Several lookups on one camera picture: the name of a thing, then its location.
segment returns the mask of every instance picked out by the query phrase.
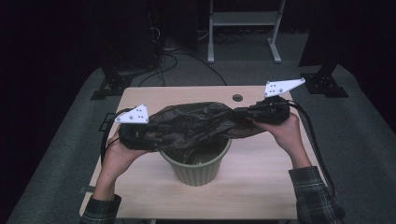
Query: person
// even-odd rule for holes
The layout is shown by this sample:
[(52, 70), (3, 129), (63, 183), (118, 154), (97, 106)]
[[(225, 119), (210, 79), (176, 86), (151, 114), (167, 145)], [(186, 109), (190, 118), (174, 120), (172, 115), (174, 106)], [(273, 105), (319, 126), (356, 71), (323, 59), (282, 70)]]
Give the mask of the person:
[[(297, 199), (297, 218), (305, 223), (343, 223), (343, 208), (330, 194), (321, 179), (318, 167), (309, 160), (300, 131), (299, 118), (290, 117), (280, 125), (253, 122), (272, 134), (290, 156), (289, 170)], [(130, 150), (118, 141), (118, 132), (108, 140), (108, 148), (96, 187), (81, 217), (80, 223), (114, 223), (121, 197), (114, 193), (117, 178), (122, 175), (145, 150)]]

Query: person's right hand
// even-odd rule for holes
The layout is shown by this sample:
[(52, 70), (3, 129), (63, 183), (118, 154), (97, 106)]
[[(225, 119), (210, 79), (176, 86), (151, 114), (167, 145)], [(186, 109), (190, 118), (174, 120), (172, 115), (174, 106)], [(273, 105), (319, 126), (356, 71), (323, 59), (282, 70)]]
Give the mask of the person's right hand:
[(253, 123), (274, 136), (277, 144), (289, 154), (293, 168), (311, 166), (301, 138), (300, 120), (297, 115), (290, 113), (290, 117), (278, 125), (254, 120)]

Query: plaid sleeve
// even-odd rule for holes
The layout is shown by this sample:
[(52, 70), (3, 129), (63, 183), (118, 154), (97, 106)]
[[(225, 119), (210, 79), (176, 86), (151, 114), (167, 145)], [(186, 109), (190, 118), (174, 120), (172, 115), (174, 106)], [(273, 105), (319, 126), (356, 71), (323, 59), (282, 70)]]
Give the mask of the plaid sleeve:
[(300, 223), (344, 223), (345, 212), (327, 190), (318, 167), (290, 170), (289, 174), (297, 198)]
[(120, 203), (121, 197), (117, 194), (114, 195), (114, 201), (99, 201), (91, 197), (79, 223), (114, 223)]

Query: white plastic mount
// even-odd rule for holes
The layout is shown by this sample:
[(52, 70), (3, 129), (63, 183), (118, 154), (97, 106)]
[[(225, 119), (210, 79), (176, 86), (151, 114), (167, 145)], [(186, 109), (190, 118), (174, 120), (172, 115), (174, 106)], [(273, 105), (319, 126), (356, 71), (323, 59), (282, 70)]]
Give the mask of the white plastic mount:
[(300, 79), (287, 80), (287, 81), (268, 81), (265, 86), (264, 96), (271, 97), (280, 95), (285, 91), (291, 91), (292, 89), (305, 83), (305, 79), (302, 77)]
[(148, 108), (145, 105), (140, 105), (135, 109), (118, 116), (115, 121), (117, 123), (147, 124), (149, 123)]

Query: trash bag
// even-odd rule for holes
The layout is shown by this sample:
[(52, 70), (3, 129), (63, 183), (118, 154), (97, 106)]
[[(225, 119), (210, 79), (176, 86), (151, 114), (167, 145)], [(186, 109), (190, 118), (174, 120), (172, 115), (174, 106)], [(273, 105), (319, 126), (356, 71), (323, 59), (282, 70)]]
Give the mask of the trash bag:
[[(136, 133), (136, 127), (146, 130)], [(246, 138), (262, 132), (263, 129), (250, 119), (237, 116), (227, 105), (203, 102), (169, 105), (151, 115), (146, 126), (121, 124), (120, 140), (131, 148), (143, 149), (144, 144), (136, 144), (136, 136), (141, 135), (140, 143), (155, 146), (155, 151), (173, 150), (174, 158), (186, 162), (196, 150), (215, 139)]]

